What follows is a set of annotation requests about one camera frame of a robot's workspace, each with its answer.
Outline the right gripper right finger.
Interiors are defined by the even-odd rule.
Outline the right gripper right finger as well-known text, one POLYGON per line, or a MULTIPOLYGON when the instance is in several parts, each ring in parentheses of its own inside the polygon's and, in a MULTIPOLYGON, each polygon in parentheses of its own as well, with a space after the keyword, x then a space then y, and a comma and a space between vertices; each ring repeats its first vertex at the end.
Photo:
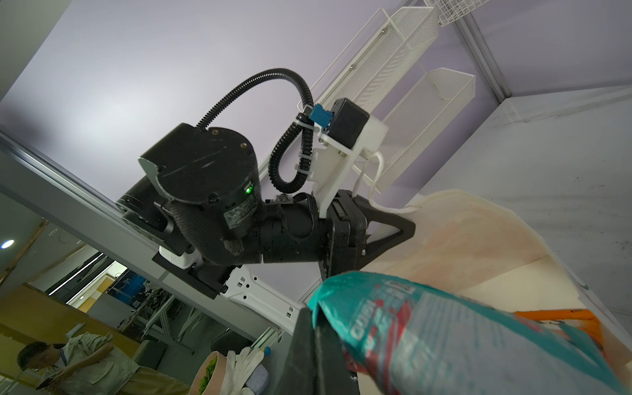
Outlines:
POLYGON ((362 261, 372 262, 380 255, 410 240, 416 232, 416 224, 411 214, 416 208, 393 209, 378 208, 368 200, 362 201, 362 214, 367 222, 365 246, 362 250, 362 261))

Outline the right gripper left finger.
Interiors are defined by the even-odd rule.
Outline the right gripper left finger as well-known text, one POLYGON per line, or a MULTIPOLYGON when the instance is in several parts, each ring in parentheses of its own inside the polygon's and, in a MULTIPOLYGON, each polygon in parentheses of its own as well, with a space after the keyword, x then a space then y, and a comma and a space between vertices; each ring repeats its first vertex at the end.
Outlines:
POLYGON ((289 352, 274 394, 357 395, 358 383, 347 368, 342 343, 322 313, 299 312, 289 352))

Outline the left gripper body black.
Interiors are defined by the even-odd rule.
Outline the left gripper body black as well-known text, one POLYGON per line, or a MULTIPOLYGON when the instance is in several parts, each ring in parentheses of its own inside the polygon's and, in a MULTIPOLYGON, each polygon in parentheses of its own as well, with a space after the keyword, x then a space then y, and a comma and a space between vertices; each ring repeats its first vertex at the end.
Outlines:
POLYGON ((327 210, 327 243, 320 260, 323 280, 357 271, 365 249, 367 220, 350 190, 339 190, 327 210))

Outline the teal snack packet top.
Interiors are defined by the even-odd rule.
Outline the teal snack packet top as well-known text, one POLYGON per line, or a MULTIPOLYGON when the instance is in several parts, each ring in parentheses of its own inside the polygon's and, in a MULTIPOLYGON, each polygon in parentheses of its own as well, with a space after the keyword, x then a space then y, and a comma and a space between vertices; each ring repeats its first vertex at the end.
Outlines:
POLYGON ((309 308, 386 394, 626 393, 587 333, 395 276, 333 276, 309 308))

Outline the white floral paper bag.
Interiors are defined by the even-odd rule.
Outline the white floral paper bag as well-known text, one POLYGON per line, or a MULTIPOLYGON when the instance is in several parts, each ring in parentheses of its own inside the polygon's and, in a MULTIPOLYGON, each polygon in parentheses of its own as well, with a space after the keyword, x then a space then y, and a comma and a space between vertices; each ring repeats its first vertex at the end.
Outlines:
POLYGON ((617 383, 631 388, 631 336, 591 287, 514 212, 458 189, 416 195, 416 234, 365 266, 548 324, 588 319, 617 383))

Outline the orange snack packet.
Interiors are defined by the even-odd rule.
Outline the orange snack packet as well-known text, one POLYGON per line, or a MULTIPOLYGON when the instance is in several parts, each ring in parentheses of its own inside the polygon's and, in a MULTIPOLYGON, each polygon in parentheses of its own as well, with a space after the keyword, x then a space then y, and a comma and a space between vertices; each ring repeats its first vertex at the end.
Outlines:
POLYGON ((561 324, 567 324, 588 334, 595 347, 605 356, 600 320, 588 309, 556 309, 517 311, 515 316, 540 322, 543 326, 560 332, 561 324))

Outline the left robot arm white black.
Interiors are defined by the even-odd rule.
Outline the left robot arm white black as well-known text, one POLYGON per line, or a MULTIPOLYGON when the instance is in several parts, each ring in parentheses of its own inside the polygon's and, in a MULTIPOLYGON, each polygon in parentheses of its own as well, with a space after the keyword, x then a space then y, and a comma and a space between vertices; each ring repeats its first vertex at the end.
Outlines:
POLYGON ((357 271, 413 237, 413 222, 348 190, 261 195, 248 139, 177 126, 140 158, 145 176, 120 200, 123 220, 160 247, 155 261, 204 296, 223 296, 293 333, 301 305, 250 267, 316 262, 323 278, 357 271))

